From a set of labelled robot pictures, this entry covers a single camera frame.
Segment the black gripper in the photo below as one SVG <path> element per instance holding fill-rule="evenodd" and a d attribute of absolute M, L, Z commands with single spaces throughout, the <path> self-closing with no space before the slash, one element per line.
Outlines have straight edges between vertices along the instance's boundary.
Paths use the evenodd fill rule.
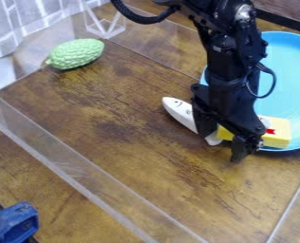
<path fill-rule="evenodd" d="M 256 68 L 232 80 L 205 68 L 204 80 L 190 87 L 193 118 L 202 138 L 217 130 L 221 123 L 237 123 L 257 115 L 254 103 L 260 77 L 261 72 Z M 258 143 L 253 138 L 236 135 L 232 142 L 232 162 L 240 163 L 257 148 Z"/>

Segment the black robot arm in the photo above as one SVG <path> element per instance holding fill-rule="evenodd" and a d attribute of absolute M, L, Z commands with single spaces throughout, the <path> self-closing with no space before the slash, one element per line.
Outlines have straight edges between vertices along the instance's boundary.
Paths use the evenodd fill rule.
<path fill-rule="evenodd" d="M 208 53 L 204 84 L 190 90 L 197 132 L 206 137 L 218 126 L 232 133 L 232 161 L 262 146 L 265 127 L 254 111 L 268 42 L 257 28 L 250 0 L 153 0 L 177 8 L 193 22 Z"/>

